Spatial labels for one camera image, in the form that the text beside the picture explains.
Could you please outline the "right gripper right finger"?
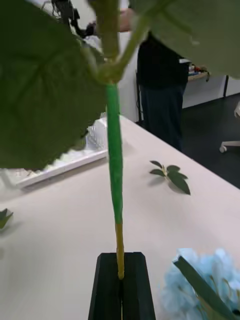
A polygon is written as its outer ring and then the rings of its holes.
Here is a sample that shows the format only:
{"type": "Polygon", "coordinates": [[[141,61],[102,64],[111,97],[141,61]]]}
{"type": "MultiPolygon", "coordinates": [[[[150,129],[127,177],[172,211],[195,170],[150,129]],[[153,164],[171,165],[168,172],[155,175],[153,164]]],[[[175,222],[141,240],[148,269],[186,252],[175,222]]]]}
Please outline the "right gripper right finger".
{"type": "Polygon", "coordinates": [[[123,319],[154,320],[156,318],[146,258],[141,252],[124,254],[123,319]]]}

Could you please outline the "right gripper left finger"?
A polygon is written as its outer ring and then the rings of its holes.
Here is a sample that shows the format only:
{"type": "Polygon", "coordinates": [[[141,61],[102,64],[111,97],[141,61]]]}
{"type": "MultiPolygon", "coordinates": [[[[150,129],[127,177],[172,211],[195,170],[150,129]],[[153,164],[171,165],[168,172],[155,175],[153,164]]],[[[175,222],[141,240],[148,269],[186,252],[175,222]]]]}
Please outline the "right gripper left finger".
{"type": "Polygon", "coordinates": [[[120,281],[115,253],[101,253],[97,257],[88,319],[121,319],[120,281]]]}

